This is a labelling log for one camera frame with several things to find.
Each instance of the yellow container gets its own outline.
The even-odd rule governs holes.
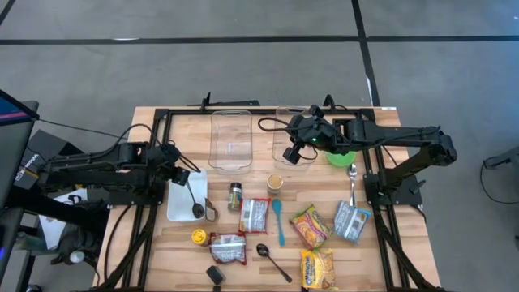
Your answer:
[[[209,236],[204,230],[197,229],[191,234],[191,240],[194,244],[198,244],[201,247],[206,247],[209,242]]]

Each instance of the small cup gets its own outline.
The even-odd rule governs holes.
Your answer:
[[[280,175],[273,174],[267,179],[268,193],[271,195],[277,195],[281,192],[283,186],[283,178]]]

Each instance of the wooden tabletop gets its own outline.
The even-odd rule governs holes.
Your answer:
[[[138,107],[132,123],[152,125],[156,107]],[[381,126],[400,126],[397,111],[388,108],[374,108],[377,124]],[[191,232],[202,228],[208,232],[233,233],[237,231],[239,215],[227,210],[227,195],[231,182],[241,182],[243,197],[268,198],[267,177],[279,174],[284,178],[282,193],[278,196],[283,202],[282,227],[286,244],[279,246],[277,237],[276,215],[272,208],[268,214],[268,234],[247,234],[247,266],[238,262],[219,264],[226,280],[222,290],[300,290],[300,251],[304,249],[302,240],[296,235],[289,224],[289,219],[297,212],[314,204],[320,216],[333,228],[332,220],[339,200],[350,198],[350,178],[344,168],[331,166],[326,156],[320,152],[316,161],[304,171],[279,170],[274,167],[271,156],[272,133],[261,131],[257,120],[261,116],[252,116],[253,132],[253,162],[248,174],[225,176],[217,174],[208,164],[211,139],[210,115],[182,115],[174,116],[171,125],[170,138],[176,142],[182,153],[193,160],[198,167],[208,172],[208,198],[220,213],[218,222],[205,223],[178,223],[168,221],[166,217],[167,191],[165,202],[158,208],[157,221],[153,233],[152,252],[148,266],[146,291],[168,290],[211,290],[212,281],[205,270],[214,261],[207,247],[198,247],[191,241]],[[333,115],[327,115],[331,121]],[[273,127],[273,123],[265,123],[266,127]],[[143,127],[131,130],[130,141],[148,141],[149,132]],[[398,163],[408,158],[405,148],[388,147]],[[385,165],[392,167],[389,157],[384,157]],[[355,182],[355,197],[357,206],[371,212],[366,202],[366,194],[362,185],[362,176],[365,173],[361,153],[357,155],[355,164],[358,175]],[[110,234],[114,223],[121,214],[124,206],[111,210],[106,233]],[[427,235],[427,228],[423,217],[409,206],[395,206],[401,241],[405,253],[415,264],[416,268],[433,285],[439,285],[440,280],[436,271],[432,255],[431,244]],[[109,272],[116,268],[121,258],[126,254],[131,236],[131,227],[134,221],[135,207],[132,207],[121,220],[115,232],[109,251]],[[143,223],[147,217],[144,211]],[[101,251],[101,258],[97,265],[100,275],[103,275],[104,254],[108,236],[105,236]],[[255,251],[258,243],[266,244],[271,257],[294,280],[287,283],[271,262],[261,258]],[[377,242],[375,223],[370,217],[359,244],[353,243],[333,235],[323,245],[323,248],[332,248],[333,264],[336,274],[336,287],[339,290],[385,290],[384,273],[380,261],[380,252]],[[131,285],[135,286],[139,275],[141,251],[135,257]],[[395,285],[399,285],[396,259],[389,252],[392,261],[393,278]]]

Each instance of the black spoon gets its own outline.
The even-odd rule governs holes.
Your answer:
[[[193,196],[193,191],[191,190],[191,186],[189,185],[189,181],[186,182],[186,186],[189,190],[189,193],[191,194],[191,198],[193,199],[193,209],[191,211],[193,212],[193,215],[195,215],[196,219],[200,219],[205,214],[204,207],[201,204],[196,203],[195,197]]]
[[[274,260],[270,258],[270,255],[268,254],[268,247],[262,243],[258,244],[256,246],[256,250],[258,251],[258,255],[268,257],[268,259],[276,266],[276,268],[279,270],[281,275],[285,278],[285,280],[289,283],[292,283],[292,278],[285,273],[276,263],[274,263]]]

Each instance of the yellow noodle package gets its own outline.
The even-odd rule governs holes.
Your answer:
[[[301,251],[302,287],[325,290],[335,285],[333,272],[333,251]]]

